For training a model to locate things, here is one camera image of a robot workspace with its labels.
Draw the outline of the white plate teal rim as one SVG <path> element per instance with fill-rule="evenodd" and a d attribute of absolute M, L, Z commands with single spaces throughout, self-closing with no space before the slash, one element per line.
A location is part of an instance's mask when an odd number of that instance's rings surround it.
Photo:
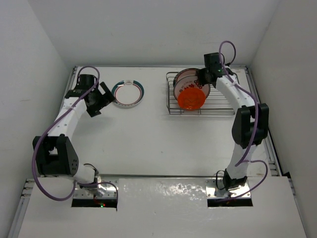
<path fill-rule="evenodd" d="M 113 86 L 111 92 L 115 97 L 113 103 L 124 109 L 138 105 L 145 95 L 143 85 L 136 80 L 122 80 Z"/>

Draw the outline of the white plate red characters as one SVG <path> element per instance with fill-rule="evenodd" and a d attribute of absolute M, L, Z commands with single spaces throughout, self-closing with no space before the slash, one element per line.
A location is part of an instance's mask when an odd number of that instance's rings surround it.
<path fill-rule="evenodd" d="M 200 89 L 205 97 L 207 98 L 210 94 L 211 88 L 209 84 L 205 84 L 204 86 L 200 84 L 198 78 L 194 75 L 184 76 L 183 78 L 179 79 L 174 87 L 173 87 L 173 94 L 175 99 L 178 99 L 178 96 L 181 92 L 186 89 L 197 88 Z"/>

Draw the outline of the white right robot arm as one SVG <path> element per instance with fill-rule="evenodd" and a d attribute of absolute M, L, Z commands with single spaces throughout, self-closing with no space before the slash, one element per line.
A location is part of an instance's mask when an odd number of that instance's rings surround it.
<path fill-rule="evenodd" d="M 252 154 L 268 134 L 269 107 L 265 103 L 258 103 L 256 97 L 239 84 L 221 59 L 220 53 L 205 54 L 205 67 L 198 70 L 196 75 L 201 85 L 211 84 L 223 94 L 235 112 L 231 129 L 235 145 L 222 179 L 224 189 L 229 190 L 244 185 L 247 180 Z"/>

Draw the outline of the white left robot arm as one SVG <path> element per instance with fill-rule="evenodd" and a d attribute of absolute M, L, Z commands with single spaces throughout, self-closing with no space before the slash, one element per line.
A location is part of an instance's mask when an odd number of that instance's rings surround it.
<path fill-rule="evenodd" d="M 91 74 L 79 75 L 75 87 L 65 95 L 54 126 L 43 137 L 36 136 L 33 140 L 37 172 L 42 176 L 68 177 L 83 184 L 93 183 L 96 171 L 79 162 L 71 139 L 84 113 L 92 118 L 98 116 L 101 109 L 113 101 L 114 96 L 105 83 L 98 83 Z"/>

